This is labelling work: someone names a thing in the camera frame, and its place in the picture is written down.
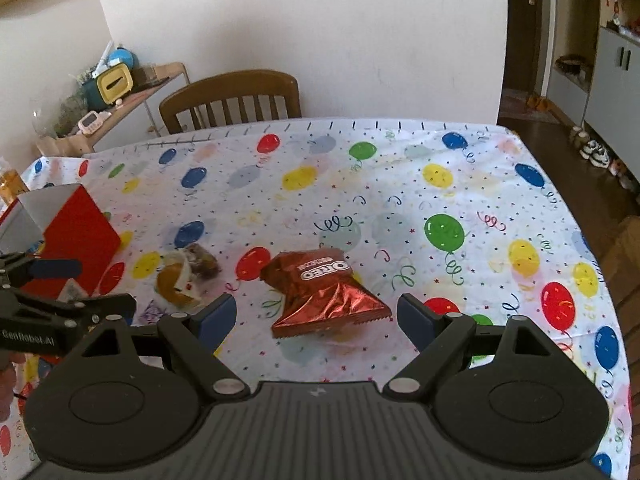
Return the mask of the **person's left hand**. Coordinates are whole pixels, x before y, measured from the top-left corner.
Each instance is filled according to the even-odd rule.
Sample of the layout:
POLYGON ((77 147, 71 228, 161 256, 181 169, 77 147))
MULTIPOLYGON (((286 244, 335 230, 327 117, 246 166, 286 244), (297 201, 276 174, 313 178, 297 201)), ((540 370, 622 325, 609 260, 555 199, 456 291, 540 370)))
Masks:
POLYGON ((5 422, 11 411, 16 385, 15 367, 23 364, 26 356, 23 352, 1 351, 0 365, 0 422, 5 422))

